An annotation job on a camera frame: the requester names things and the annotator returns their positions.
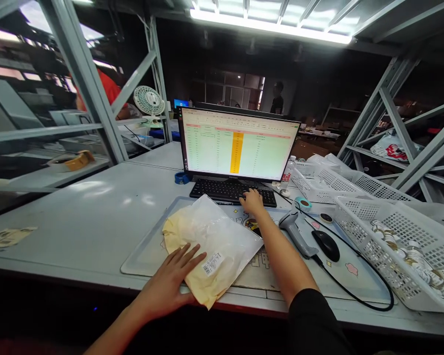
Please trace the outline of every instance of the computer mouse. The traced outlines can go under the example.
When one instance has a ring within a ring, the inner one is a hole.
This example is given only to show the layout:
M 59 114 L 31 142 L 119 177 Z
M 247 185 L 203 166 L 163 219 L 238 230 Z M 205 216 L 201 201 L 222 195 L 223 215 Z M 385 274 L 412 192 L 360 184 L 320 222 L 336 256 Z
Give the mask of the computer mouse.
M 281 194 L 281 196 L 284 196 L 284 197 L 290 197 L 291 196 L 291 193 L 287 189 L 281 189 L 280 190 L 280 194 Z
M 334 242 L 334 239 L 323 231 L 312 231 L 314 240 L 319 245 L 324 254 L 332 261 L 337 262 L 340 259 L 339 247 Z

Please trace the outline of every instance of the orange highlighted column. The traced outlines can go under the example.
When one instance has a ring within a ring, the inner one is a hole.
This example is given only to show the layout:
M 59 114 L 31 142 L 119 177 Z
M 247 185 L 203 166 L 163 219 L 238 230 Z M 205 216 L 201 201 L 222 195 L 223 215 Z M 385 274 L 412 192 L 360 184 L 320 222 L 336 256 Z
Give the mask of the orange highlighted column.
M 242 156 L 243 133 L 233 133 L 232 158 L 230 160 L 230 172 L 238 174 L 240 169 L 240 157 Z

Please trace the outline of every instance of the spreadsheet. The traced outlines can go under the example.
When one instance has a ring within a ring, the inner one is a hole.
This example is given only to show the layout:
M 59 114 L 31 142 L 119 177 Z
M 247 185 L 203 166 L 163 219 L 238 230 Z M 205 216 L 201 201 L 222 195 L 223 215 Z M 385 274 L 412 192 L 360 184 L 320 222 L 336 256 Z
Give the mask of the spreadsheet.
M 183 108 L 190 171 L 279 180 L 299 124 Z

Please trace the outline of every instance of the yellow package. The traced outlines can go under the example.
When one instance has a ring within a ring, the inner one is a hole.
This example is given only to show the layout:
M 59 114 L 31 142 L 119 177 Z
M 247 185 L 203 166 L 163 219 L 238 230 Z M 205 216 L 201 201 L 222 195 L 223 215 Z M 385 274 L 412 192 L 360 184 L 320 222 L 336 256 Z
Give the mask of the yellow package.
M 201 245 L 206 258 L 185 278 L 196 300 L 209 310 L 263 245 L 206 195 L 171 215 L 163 226 L 168 253 L 186 243 Z

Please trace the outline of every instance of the keyboard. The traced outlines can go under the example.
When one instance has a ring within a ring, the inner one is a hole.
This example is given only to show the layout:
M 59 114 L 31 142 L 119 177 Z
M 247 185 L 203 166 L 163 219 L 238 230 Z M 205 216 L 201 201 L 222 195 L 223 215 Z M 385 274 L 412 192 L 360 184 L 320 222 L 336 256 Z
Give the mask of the keyboard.
M 243 197 L 243 193 L 248 192 L 249 188 L 253 187 L 237 182 L 199 179 L 189 196 L 199 198 L 206 194 L 213 200 L 240 204 L 238 199 Z M 257 187 L 257 190 L 263 197 L 265 207 L 276 207 L 275 194 L 271 188 Z

